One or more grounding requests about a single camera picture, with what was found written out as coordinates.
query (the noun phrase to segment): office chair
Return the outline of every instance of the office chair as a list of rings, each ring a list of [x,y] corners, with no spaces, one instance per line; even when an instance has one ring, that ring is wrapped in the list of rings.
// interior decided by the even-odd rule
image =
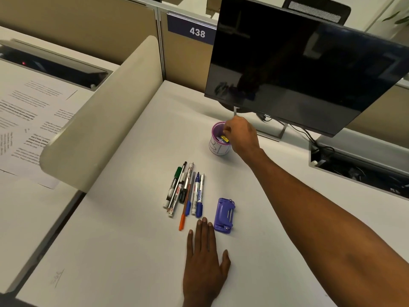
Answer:
[[[283,8],[328,20],[339,25],[344,25],[351,13],[349,6],[332,0],[285,0]]]

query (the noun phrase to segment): desk number 438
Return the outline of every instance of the desk number 438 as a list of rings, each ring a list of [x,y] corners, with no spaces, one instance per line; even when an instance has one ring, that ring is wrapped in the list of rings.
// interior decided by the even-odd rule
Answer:
[[[202,38],[205,37],[204,31],[200,31],[199,29],[192,28],[192,29],[190,29],[189,32],[190,32],[191,34],[200,36],[200,37],[202,37]]]

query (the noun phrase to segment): pen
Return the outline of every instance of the pen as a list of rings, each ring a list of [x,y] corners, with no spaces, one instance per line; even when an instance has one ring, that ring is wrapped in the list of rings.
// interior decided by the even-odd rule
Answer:
[[[182,231],[184,228],[184,222],[186,220],[186,208],[187,208],[187,201],[189,200],[189,195],[190,195],[190,189],[192,188],[192,179],[190,179],[190,183],[187,186],[187,192],[186,192],[186,199],[184,201],[184,206],[183,206],[183,211],[181,213],[180,217],[180,223],[179,223],[179,231]]]
[[[193,201],[193,185],[195,184],[193,182],[193,179],[196,176],[196,172],[193,172],[192,174],[192,181],[190,183],[190,190],[188,192],[188,198],[187,198],[187,206],[186,206],[186,210],[184,212],[185,216],[188,216],[190,214],[190,206],[192,205],[192,201]]]
[[[183,173],[183,170],[184,170],[184,168],[186,167],[186,164],[187,164],[187,162],[184,162],[183,165],[182,165],[182,167],[181,167],[180,176],[179,176],[179,178],[177,179],[177,183],[178,183],[178,184],[179,184],[179,182],[180,182],[180,180],[181,180],[181,178],[182,178],[182,175],[181,175],[181,174]],[[176,188],[175,188],[175,190],[173,191],[171,200],[169,201],[168,211],[169,211],[169,209],[171,208],[171,201],[172,201],[173,197],[175,196],[175,193],[176,193]]]
[[[185,174],[186,174],[185,172],[182,172],[181,181],[179,182],[179,184],[176,187],[175,196],[172,198],[171,207],[169,209],[169,215],[168,215],[170,218],[173,217],[173,213],[174,213],[174,211],[176,209],[177,200],[179,199],[180,192],[181,192],[181,190],[183,188],[183,182],[184,182],[183,177],[184,177]]]
[[[200,174],[197,173],[195,185],[193,188],[193,202],[192,202],[192,215],[196,215],[196,206],[197,206],[197,193],[200,186]]]
[[[177,180],[180,176],[181,173],[181,167],[178,167],[175,176],[173,177],[171,187],[169,188],[168,196],[166,197],[166,203],[163,205],[163,208],[167,209],[169,207],[169,201],[172,199],[173,191],[175,190],[175,187],[177,186]]]
[[[200,176],[199,191],[197,192],[197,211],[196,211],[197,218],[202,217],[202,213],[203,213],[203,184],[204,182],[205,182],[205,177],[204,177],[204,174],[202,174]]]
[[[183,190],[182,190],[182,192],[181,192],[181,194],[180,194],[180,202],[181,202],[181,203],[184,203],[184,202],[185,202],[184,199],[185,199],[185,197],[186,197],[187,185],[188,185],[188,183],[189,183],[190,176],[192,175],[193,165],[194,165],[194,164],[191,162],[191,163],[189,164],[189,168],[187,169],[187,178],[186,178],[186,181],[185,181],[185,183],[184,183]]]

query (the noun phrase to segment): plant leaf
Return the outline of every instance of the plant leaf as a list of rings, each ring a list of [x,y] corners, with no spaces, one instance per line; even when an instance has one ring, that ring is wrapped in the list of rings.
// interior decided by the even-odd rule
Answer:
[[[403,23],[405,23],[405,22],[409,22],[409,16],[406,16],[406,17],[404,17],[404,18],[402,18],[402,19],[396,20],[396,21],[395,21],[395,24],[396,24],[396,25],[399,25],[399,24],[403,24]]]
[[[382,20],[382,21],[385,22],[386,20],[390,20],[390,19],[396,17],[396,15],[399,14],[399,13],[400,13],[400,11],[396,12],[395,14],[393,14],[392,16],[390,16],[390,17],[388,17],[388,18],[385,18],[385,19]]]

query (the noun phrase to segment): handwriting on desk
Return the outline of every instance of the handwriting on desk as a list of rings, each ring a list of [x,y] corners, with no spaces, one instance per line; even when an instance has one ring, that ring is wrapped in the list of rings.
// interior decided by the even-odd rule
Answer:
[[[53,280],[51,280],[51,282],[50,282],[51,285],[54,285],[54,288],[57,287],[57,284],[60,281],[60,278],[61,278],[64,270],[65,270],[65,268],[63,270],[61,270],[61,271],[56,271],[55,272],[55,276],[54,276]]]

